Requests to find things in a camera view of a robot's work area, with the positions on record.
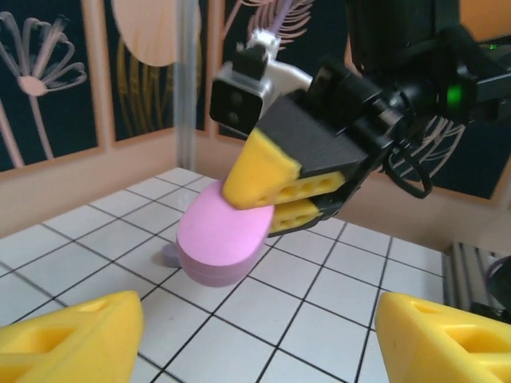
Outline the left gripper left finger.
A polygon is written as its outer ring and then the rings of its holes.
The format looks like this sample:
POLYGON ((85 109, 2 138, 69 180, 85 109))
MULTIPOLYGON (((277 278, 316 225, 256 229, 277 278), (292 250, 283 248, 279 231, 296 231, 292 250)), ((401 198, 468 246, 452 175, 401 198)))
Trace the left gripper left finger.
POLYGON ((122 291, 1 329, 3 382, 128 382, 144 328, 122 291))

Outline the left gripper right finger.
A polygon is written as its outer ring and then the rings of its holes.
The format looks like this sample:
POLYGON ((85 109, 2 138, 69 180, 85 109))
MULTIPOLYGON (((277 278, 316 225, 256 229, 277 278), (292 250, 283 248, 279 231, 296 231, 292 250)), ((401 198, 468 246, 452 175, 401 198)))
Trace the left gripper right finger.
POLYGON ((391 382, 509 382, 510 325, 400 293, 377 306, 391 382))

